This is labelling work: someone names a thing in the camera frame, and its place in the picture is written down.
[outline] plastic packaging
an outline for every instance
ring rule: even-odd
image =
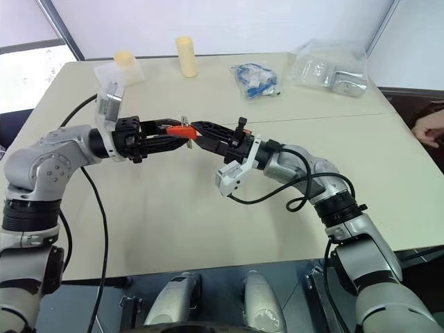
[[[311,40],[295,51],[290,85],[329,89],[359,97],[367,89],[367,55],[356,42]]]
[[[197,75],[196,57],[194,56],[193,40],[190,37],[182,36],[176,38],[180,68],[186,78],[193,78]]]
[[[278,96],[278,76],[263,63],[248,63],[235,65],[230,68],[246,99],[256,99],[261,96]]]
[[[144,72],[131,52],[120,51],[114,55],[114,61],[96,66],[94,73],[101,87],[107,87],[110,83],[118,83],[128,87],[145,80]]]

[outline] yellow cylinder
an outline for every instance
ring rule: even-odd
[[[183,76],[186,78],[196,76],[197,64],[196,57],[194,56],[193,40],[187,36],[178,37],[176,38],[176,46]]]

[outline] red object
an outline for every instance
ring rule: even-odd
[[[166,132],[175,137],[187,137],[188,139],[197,139],[197,130],[191,126],[172,126],[166,129]]]

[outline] clear plastic bag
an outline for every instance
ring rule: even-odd
[[[359,97],[367,89],[367,55],[356,42],[311,40],[295,50],[286,77],[290,85],[329,89]]]
[[[249,62],[231,66],[230,69],[234,73],[237,85],[245,99],[280,95],[278,76],[264,63]]]

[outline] white table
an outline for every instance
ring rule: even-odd
[[[184,114],[190,121],[225,124],[245,116],[253,133],[304,146],[335,163],[353,181],[359,203],[369,206],[368,213],[393,250],[441,244],[444,177],[374,85],[362,99],[305,88],[284,89],[281,97],[263,101],[239,98],[228,65],[265,60],[282,71],[286,59],[283,53],[202,57],[200,74],[192,79],[180,75],[175,58],[141,60],[148,80],[127,89],[121,116],[148,120]],[[94,65],[97,62],[77,62],[63,68],[8,154],[57,127],[96,92]],[[89,105],[72,124],[93,125],[93,118],[94,106]],[[257,205],[240,205],[221,197],[214,185],[222,165],[219,156],[183,147],[150,155],[142,164],[104,160],[89,166],[108,216],[107,276],[323,255],[327,237],[314,209],[307,205],[289,213],[284,208],[287,200],[300,195],[296,190]],[[4,176],[0,185],[6,186]],[[237,195],[253,199],[277,186],[256,171]],[[64,279],[98,278],[101,215],[80,172],[68,184],[62,208],[74,237]],[[63,231],[59,244],[66,248]]]

